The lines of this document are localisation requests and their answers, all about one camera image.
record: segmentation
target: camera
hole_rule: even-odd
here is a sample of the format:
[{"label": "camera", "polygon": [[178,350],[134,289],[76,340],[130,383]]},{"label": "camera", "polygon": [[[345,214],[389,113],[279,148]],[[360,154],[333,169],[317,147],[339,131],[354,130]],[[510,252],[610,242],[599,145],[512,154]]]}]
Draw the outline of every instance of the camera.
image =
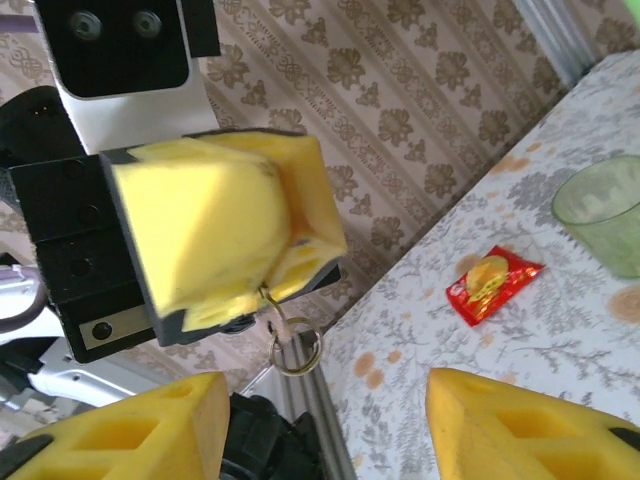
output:
[{"label": "camera", "polygon": [[59,84],[81,99],[178,88],[191,74],[182,2],[36,0]]}]

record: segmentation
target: black screw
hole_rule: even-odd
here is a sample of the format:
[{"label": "black screw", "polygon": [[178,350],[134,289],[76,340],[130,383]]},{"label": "black screw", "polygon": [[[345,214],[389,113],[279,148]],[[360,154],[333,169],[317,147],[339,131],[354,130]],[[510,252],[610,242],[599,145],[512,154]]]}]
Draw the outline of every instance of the black screw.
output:
[{"label": "black screw", "polygon": [[64,163],[62,172],[67,178],[76,180],[84,175],[84,164],[80,160],[70,160]]},{"label": "black screw", "polygon": [[106,340],[113,333],[113,327],[107,322],[98,322],[91,329],[91,334],[96,340]]},{"label": "black screw", "polygon": [[162,20],[149,10],[141,10],[133,16],[133,28],[143,38],[156,38],[162,30]]},{"label": "black screw", "polygon": [[85,205],[78,209],[78,220],[85,225],[94,225],[100,218],[100,210],[93,205]]},{"label": "black screw", "polygon": [[91,271],[91,263],[86,258],[71,260],[71,275],[74,277],[84,277]]},{"label": "black screw", "polygon": [[69,26],[73,34],[85,42],[92,42],[102,34],[102,22],[93,13],[81,10],[71,15]]}]

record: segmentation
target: patterned wallpaper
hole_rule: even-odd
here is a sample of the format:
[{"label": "patterned wallpaper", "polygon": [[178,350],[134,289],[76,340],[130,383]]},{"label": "patterned wallpaper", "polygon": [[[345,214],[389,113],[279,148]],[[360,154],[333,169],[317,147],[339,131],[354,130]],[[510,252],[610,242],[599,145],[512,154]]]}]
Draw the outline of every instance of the patterned wallpaper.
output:
[{"label": "patterned wallpaper", "polygon": [[[594,51],[633,48],[619,0],[566,0]],[[565,93],[511,0],[218,0],[223,56],[202,59],[222,126],[319,137],[350,254],[344,278],[287,304],[343,314]],[[28,13],[27,0],[0,0]],[[52,82],[40,41],[0,34],[0,97]],[[0,241],[29,256],[19,219]],[[172,376],[222,369],[235,388],[266,360],[266,332],[129,352]]]}]

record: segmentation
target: white tablecloth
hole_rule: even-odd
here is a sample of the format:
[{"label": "white tablecloth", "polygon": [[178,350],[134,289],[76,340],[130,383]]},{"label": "white tablecloth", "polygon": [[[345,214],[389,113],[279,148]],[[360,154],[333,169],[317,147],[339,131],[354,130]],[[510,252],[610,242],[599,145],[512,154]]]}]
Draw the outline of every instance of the white tablecloth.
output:
[{"label": "white tablecloth", "polygon": [[[327,335],[323,369],[358,477],[437,479],[429,369],[452,367],[640,423],[640,284],[554,220],[573,173],[640,154],[640,51],[608,57]],[[470,328],[445,288],[499,244],[547,268]]]}]

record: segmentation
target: metal ring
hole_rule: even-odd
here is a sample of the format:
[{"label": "metal ring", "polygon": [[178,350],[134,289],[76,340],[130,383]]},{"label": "metal ring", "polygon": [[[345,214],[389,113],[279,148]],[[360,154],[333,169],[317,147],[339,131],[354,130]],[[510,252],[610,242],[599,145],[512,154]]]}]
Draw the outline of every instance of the metal ring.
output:
[{"label": "metal ring", "polygon": [[282,307],[280,306],[280,304],[276,302],[276,300],[269,293],[269,289],[263,285],[259,288],[258,291],[260,292],[260,295],[262,296],[262,298],[264,298],[267,302],[271,304],[271,306],[273,306],[273,308],[276,309],[276,311],[278,312],[278,315],[280,315],[280,318],[282,319],[282,323],[286,325],[287,317],[284,314],[284,311],[282,310]]},{"label": "metal ring", "polygon": [[322,358],[322,351],[324,350],[324,339],[322,337],[322,331],[313,322],[304,317],[294,317],[287,320],[287,324],[291,327],[294,325],[305,325],[313,330],[316,334],[316,341],[313,342],[313,353],[307,362],[298,368],[288,368],[286,365],[280,365],[276,361],[276,345],[278,344],[278,337],[274,334],[269,343],[269,359],[276,369],[287,377],[300,377],[309,373],[311,370],[318,366],[320,359]]}]

